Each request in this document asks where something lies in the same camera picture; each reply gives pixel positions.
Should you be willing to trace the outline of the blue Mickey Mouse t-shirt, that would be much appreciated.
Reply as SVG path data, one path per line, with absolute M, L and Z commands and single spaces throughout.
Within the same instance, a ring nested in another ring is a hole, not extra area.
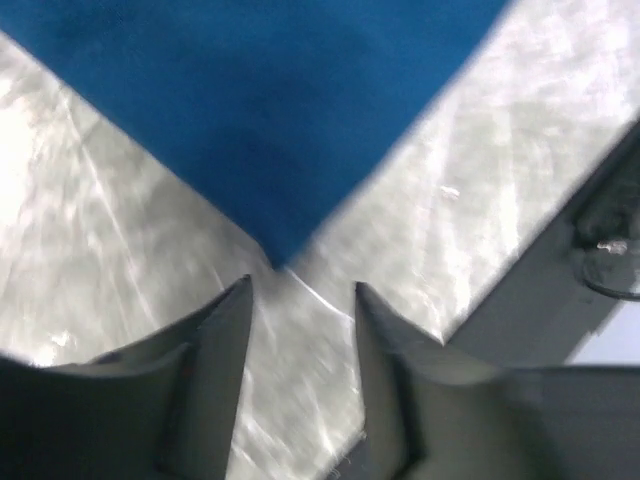
M 242 228 L 297 254 L 502 1 L 32 1 L 4 33 Z

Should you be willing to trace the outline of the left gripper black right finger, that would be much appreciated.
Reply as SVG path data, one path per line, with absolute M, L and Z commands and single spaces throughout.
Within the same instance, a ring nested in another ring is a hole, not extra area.
M 373 479 L 639 475 L 636 368 L 501 368 L 427 337 L 364 283 L 355 338 Z

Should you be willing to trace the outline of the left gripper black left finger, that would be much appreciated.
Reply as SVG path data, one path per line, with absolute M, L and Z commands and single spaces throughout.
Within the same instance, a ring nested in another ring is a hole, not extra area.
M 243 277 L 84 364 L 1 359 L 5 479 L 222 479 L 252 325 Z

